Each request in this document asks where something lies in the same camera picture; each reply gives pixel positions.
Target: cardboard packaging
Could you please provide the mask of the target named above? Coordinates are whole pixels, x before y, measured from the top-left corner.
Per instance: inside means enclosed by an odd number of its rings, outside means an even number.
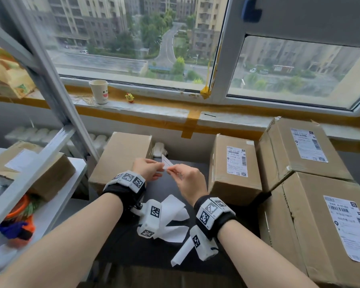
[[[15,62],[0,59],[0,96],[23,98],[36,88],[25,69]]]
[[[258,212],[261,239],[317,285],[360,288],[358,184],[297,172]]]
[[[321,126],[275,117],[256,148],[263,190],[275,189],[294,172],[353,181]]]
[[[89,183],[101,194],[105,185],[117,174],[132,168],[136,158],[152,159],[152,148],[151,135],[114,132],[89,178]]]
[[[9,186],[43,148],[29,142],[18,141],[0,154],[0,184]],[[37,194],[50,201],[75,173],[76,169],[63,153],[43,170],[28,193]]]
[[[253,140],[216,135],[209,165],[208,192],[225,203],[244,206],[261,191]]]

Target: smiley face cup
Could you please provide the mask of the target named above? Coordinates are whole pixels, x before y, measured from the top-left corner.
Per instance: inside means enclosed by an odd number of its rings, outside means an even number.
[[[106,104],[108,102],[108,82],[105,80],[92,80],[89,85],[96,103]]]

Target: black table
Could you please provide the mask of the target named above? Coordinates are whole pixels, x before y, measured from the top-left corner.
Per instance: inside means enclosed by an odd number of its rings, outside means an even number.
[[[181,162],[172,160],[173,164],[186,164],[198,168],[206,178],[208,183],[208,164],[199,164],[191,162]],[[174,195],[185,203],[185,208],[190,216],[189,219],[181,222],[172,221],[168,225],[186,225],[192,228],[195,225],[195,212],[190,204],[181,196],[181,193],[173,178],[164,172],[163,177],[147,185],[147,192],[144,196],[144,202],[149,199],[155,199],[162,202],[168,195]],[[258,231],[258,221],[256,208],[243,208],[231,206],[236,212],[240,222],[256,235]],[[188,254],[183,263],[175,267],[171,266],[171,260],[178,252],[180,247],[189,237],[189,232],[183,243],[169,243],[159,238],[145,239],[137,235],[136,229],[139,219],[133,218],[128,221],[121,220],[111,232],[97,259],[119,265],[149,266],[152,268],[178,269],[182,271],[194,271],[208,274],[222,274],[226,276],[236,275],[235,268],[223,248],[219,246],[219,253],[207,260],[201,261],[195,249]]]

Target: blue latch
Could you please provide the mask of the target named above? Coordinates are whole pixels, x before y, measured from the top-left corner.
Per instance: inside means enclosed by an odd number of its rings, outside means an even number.
[[[245,0],[241,18],[244,22],[258,23],[263,12],[262,9],[255,9],[257,0]]]

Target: glass pane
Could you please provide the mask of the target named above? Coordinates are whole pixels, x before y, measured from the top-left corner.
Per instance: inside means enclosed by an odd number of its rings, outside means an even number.
[[[227,0],[24,4],[59,74],[200,91],[210,80]]]
[[[360,48],[248,36],[228,96],[351,108]]]

